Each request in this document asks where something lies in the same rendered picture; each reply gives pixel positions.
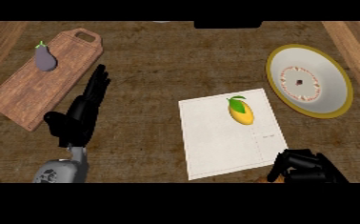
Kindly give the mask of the brown wooden cutting board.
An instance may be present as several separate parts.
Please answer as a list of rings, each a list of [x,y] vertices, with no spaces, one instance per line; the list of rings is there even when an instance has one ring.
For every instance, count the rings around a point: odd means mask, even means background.
[[[58,65],[42,71],[31,58],[0,85],[0,113],[28,131],[43,123],[104,53],[102,37],[84,28],[62,31],[48,42]]]

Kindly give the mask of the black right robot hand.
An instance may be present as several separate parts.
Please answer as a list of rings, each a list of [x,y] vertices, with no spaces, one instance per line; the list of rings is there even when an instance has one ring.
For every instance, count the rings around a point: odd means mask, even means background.
[[[285,178],[285,183],[348,182],[326,156],[313,154],[310,149],[285,150],[278,154],[267,181],[275,182],[279,176]]]

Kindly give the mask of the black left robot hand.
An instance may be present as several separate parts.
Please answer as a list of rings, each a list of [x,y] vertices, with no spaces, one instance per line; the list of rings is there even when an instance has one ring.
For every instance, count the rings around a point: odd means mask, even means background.
[[[76,98],[68,112],[48,112],[45,114],[45,122],[50,134],[59,138],[61,148],[87,145],[96,128],[99,107],[109,82],[105,65],[101,64],[89,79],[83,95]]]

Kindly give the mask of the yellow mango with green leaf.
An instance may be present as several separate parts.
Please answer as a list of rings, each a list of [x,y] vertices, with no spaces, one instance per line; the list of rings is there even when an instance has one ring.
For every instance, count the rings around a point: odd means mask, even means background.
[[[232,96],[228,99],[228,110],[233,120],[242,125],[253,125],[256,115],[250,105],[245,102],[245,97],[241,95]]]

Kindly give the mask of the white bowl with yellow rim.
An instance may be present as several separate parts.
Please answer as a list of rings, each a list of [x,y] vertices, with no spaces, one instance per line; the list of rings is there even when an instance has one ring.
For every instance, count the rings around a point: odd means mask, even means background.
[[[300,44],[278,47],[267,57],[266,76],[275,94],[297,112],[328,119],[348,111],[351,81],[323,51]]]

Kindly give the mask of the white placemat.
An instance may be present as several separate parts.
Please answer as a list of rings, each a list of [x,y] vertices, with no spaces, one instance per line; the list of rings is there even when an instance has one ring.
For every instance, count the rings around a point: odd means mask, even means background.
[[[235,95],[253,109],[253,125],[230,116],[228,99]],[[179,110],[191,180],[275,163],[287,143],[264,89],[182,100]]]

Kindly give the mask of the purple eggplant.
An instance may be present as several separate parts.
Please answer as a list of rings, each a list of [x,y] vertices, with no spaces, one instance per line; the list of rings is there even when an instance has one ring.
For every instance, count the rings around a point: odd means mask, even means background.
[[[36,65],[42,71],[53,71],[58,65],[55,56],[52,55],[45,42],[36,47]]]

